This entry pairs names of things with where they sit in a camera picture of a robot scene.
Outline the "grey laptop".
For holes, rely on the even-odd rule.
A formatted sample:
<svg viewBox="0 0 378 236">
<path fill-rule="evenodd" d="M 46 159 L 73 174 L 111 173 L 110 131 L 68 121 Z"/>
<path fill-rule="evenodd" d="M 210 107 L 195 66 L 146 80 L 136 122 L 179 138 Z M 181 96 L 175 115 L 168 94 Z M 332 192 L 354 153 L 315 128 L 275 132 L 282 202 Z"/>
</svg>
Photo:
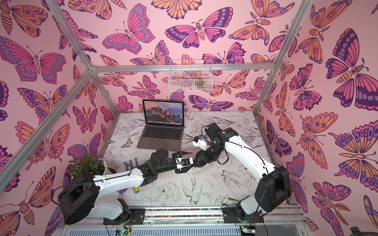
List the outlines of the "grey laptop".
<svg viewBox="0 0 378 236">
<path fill-rule="evenodd" d="M 179 151 L 184 132 L 184 102 L 143 100 L 145 126 L 137 144 L 139 149 Z"/>
</svg>

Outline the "aluminium frame post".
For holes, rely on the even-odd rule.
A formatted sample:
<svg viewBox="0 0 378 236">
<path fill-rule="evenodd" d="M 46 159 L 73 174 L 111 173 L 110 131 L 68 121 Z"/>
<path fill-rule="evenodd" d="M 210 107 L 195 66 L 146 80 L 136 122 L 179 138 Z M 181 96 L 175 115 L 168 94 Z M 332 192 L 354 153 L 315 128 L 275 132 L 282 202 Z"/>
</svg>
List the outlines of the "aluminium frame post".
<svg viewBox="0 0 378 236">
<path fill-rule="evenodd" d="M 280 69 L 280 66 L 282 65 L 289 48 L 294 41 L 294 38 L 296 37 L 296 34 L 299 32 L 300 27 L 302 26 L 302 23 L 306 17 L 307 12 L 311 8 L 311 4 L 313 1 L 311 0 L 303 0 L 301 1 L 299 8 L 295 14 L 295 16 L 292 19 L 291 25 L 289 26 L 289 30 L 285 36 L 285 39 L 283 41 L 283 44 L 281 46 L 281 49 L 279 53 L 277 54 L 274 68 L 270 71 L 268 78 L 265 81 L 264 87 L 261 91 L 261 94 L 259 96 L 259 99 L 257 100 L 256 106 L 254 108 L 254 114 L 257 115 L 260 108 L 263 105 L 263 101 L 266 98 L 278 72 Z"/>
<path fill-rule="evenodd" d="M 94 66 L 92 62 L 87 57 L 87 54 L 85 53 L 84 49 L 82 48 L 81 44 L 79 43 L 79 40 L 77 39 L 77 36 L 75 35 L 73 29 L 71 28 L 68 20 L 64 16 L 60 6 L 56 1 L 47 0 L 46 3 L 49 6 L 49 9 L 52 13 L 52 15 L 57 20 L 58 24 L 60 25 L 61 29 L 66 34 L 69 42 L 71 43 L 71 46 L 75 49 L 78 58 L 82 62 L 83 66 L 86 69 L 86 72 L 90 74 L 92 77 L 93 82 L 96 84 L 98 90 L 100 91 L 102 97 L 104 98 L 105 102 L 107 103 L 107 106 L 109 109 L 113 112 L 113 114 L 116 116 L 118 115 L 118 111 L 115 107 L 115 104 L 113 100 L 111 99 L 110 95 L 108 94 L 108 91 L 104 87 L 104 84 L 101 82 L 99 76 L 94 71 Z"/>
</svg>

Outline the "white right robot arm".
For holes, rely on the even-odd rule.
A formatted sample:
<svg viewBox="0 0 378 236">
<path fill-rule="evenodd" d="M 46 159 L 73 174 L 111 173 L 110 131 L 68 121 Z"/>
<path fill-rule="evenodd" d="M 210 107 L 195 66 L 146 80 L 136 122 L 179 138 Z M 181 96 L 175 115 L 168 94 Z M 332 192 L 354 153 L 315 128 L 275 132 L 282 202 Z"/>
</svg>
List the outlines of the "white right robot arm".
<svg viewBox="0 0 378 236">
<path fill-rule="evenodd" d="M 288 170 L 266 161 L 232 128 L 221 130 L 216 123 L 205 128 L 207 138 L 198 135 L 193 145 L 201 150 L 195 156 L 195 167 L 203 167 L 218 160 L 223 152 L 236 157 L 253 175 L 258 186 L 253 196 L 236 204 L 240 221 L 256 221 L 262 218 L 261 211 L 272 212 L 292 195 Z"/>
</svg>

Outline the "green potted plant white pot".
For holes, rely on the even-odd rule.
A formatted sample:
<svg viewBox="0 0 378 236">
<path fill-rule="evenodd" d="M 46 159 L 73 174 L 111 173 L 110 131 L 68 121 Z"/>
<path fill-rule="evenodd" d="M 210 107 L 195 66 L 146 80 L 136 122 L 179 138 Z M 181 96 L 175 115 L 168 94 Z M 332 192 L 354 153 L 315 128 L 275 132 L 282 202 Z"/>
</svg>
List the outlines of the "green potted plant white pot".
<svg viewBox="0 0 378 236">
<path fill-rule="evenodd" d="M 70 161 L 73 165 L 71 174 L 72 180 L 78 178 L 82 173 L 89 172 L 93 176 L 103 175 L 106 173 L 106 165 L 102 159 L 95 156 L 87 155 L 85 157 L 80 157 L 76 160 Z"/>
</svg>

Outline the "purple garden trowel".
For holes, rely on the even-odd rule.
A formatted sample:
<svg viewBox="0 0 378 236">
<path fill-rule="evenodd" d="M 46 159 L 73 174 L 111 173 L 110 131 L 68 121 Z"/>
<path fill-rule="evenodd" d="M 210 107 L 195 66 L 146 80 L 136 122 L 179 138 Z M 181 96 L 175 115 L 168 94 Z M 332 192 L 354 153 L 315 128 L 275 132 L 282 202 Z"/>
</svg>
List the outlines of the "purple garden trowel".
<svg viewBox="0 0 378 236">
<path fill-rule="evenodd" d="M 127 191 L 127 189 L 122 189 L 122 190 L 119 190 L 118 193 L 119 193 L 119 197 L 120 199 L 123 198 L 123 194 Z"/>
</svg>

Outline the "aluminium frame post right rear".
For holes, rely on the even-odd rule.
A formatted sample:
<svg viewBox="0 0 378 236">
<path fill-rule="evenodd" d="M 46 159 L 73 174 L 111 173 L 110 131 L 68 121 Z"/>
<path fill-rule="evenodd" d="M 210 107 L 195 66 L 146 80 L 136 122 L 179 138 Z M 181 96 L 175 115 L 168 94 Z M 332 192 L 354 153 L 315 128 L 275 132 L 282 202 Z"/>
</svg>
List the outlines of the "aluminium frame post right rear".
<svg viewBox="0 0 378 236">
<path fill-rule="evenodd" d="M 281 49 L 279 53 L 277 54 L 274 68 L 270 71 L 268 78 L 265 81 L 264 87 L 261 91 L 261 94 L 259 96 L 259 99 L 257 100 L 256 106 L 254 108 L 254 114 L 257 115 L 260 108 L 263 105 L 263 101 L 266 98 L 278 72 L 280 69 L 280 66 L 282 65 L 289 48 L 294 41 L 294 38 L 296 37 L 296 34 L 299 32 L 300 27 L 302 26 L 302 23 L 306 17 L 307 12 L 311 8 L 311 4 L 313 1 L 311 0 L 303 0 L 301 1 L 299 8 L 295 14 L 295 16 L 292 19 L 291 25 L 289 26 L 289 30 L 285 36 L 285 39 L 283 41 L 283 44 L 281 46 Z"/>
</svg>

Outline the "aluminium frame top rear bar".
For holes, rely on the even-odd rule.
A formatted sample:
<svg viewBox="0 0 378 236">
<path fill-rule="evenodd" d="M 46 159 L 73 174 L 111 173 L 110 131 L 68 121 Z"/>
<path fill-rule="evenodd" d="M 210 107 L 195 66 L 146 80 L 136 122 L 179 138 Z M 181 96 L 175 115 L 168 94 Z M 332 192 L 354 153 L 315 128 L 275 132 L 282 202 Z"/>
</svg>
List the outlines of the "aluminium frame top rear bar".
<svg viewBox="0 0 378 236">
<path fill-rule="evenodd" d="M 247 64 L 215 64 L 215 65 L 127 65 L 127 66 L 96 66 L 92 68 L 95 73 L 106 72 L 165 72 L 171 70 L 273 70 L 272 63 Z"/>
</svg>

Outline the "blue garden hand rake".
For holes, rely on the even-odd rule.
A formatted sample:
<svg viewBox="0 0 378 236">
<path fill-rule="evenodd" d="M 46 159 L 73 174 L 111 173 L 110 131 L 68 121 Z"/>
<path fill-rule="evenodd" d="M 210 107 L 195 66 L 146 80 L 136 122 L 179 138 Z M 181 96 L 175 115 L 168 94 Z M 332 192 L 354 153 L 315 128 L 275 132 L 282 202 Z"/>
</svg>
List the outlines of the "blue garden hand rake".
<svg viewBox="0 0 378 236">
<path fill-rule="evenodd" d="M 132 169 L 138 167 L 137 158 L 135 157 L 134 160 L 129 160 L 128 162 L 124 162 L 124 165 L 126 167 L 126 171 L 131 171 Z M 134 187 L 133 191 L 134 191 L 134 193 L 139 193 L 140 192 L 140 188 L 139 187 Z"/>
</svg>

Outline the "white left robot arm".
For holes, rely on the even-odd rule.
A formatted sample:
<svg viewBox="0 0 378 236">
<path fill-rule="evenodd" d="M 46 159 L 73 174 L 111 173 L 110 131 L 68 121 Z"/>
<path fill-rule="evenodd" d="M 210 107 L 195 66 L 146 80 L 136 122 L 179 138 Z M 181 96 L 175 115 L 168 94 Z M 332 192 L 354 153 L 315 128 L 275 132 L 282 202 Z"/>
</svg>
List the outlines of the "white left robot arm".
<svg viewBox="0 0 378 236">
<path fill-rule="evenodd" d="M 92 175 L 84 172 L 68 184 L 59 196 L 64 223 L 72 225 L 85 218 L 102 218 L 104 225 L 129 223 L 132 212 L 123 198 L 107 200 L 105 196 L 123 189 L 149 185 L 160 173 L 186 173 L 194 166 L 191 153 L 180 151 L 168 156 L 166 149 L 158 149 L 144 164 L 129 171 L 111 175 Z"/>
</svg>

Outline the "aluminium frame post left rear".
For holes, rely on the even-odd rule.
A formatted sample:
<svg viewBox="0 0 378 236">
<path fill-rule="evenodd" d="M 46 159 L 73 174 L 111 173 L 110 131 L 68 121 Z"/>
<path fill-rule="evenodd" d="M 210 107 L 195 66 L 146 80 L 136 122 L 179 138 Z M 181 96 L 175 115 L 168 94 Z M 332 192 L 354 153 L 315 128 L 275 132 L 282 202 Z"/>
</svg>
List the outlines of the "aluminium frame post left rear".
<svg viewBox="0 0 378 236">
<path fill-rule="evenodd" d="M 49 6 L 49 9 L 52 13 L 52 15 L 57 20 L 58 24 L 60 25 L 61 29 L 66 34 L 69 42 L 71 43 L 71 46 L 75 49 L 78 58 L 82 62 L 83 66 L 86 69 L 86 72 L 90 74 L 92 77 L 93 82 L 96 84 L 98 90 L 100 91 L 102 97 L 104 98 L 105 102 L 107 103 L 107 106 L 109 109 L 113 112 L 113 114 L 116 116 L 118 115 L 118 111 L 115 107 L 115 104 L 113 100 L 111 99 L 110 95 L 108 94 L 108 91 L 104 87 L 104 84 L 101 82 L 99 76 L 94 71 L 94 66 L 92 62 L 87 57 L 87 54 L 85 53 L 84 49 L 82 48 L 81 44 L 79 43 L 79 40 L 77 39 L 77 36 L 75 35 L 73 29 L 71 28 L 68 20 L 64 16 L 60 6 L 56 1 L 47 0 L 46 3 Z"/>
</svg>

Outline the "aluminium frame left diagonal bar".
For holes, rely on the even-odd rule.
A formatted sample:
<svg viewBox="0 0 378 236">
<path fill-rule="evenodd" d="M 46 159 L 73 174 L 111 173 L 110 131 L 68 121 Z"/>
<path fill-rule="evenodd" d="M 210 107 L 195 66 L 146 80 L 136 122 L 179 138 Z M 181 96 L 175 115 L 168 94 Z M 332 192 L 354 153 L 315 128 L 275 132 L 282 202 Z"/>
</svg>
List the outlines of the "aluminium frame left diagonal bar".
<svg viewBox="0 0 378 236">
<path fill-rule="evenodd" d="M 39 142 L 45 137 L 47 132 L 59 120 L 62 113 L 73 102 L 84 84 L 92 77 L 92 71 L 87 70 L 82 77 L 73 85 L 68 94 L 59 102 L 50 115 L 36 128 L 31 137 L 14 153 L 11 160 L 1 169 L 1 191 L 20 170 Z"/>
</svg>

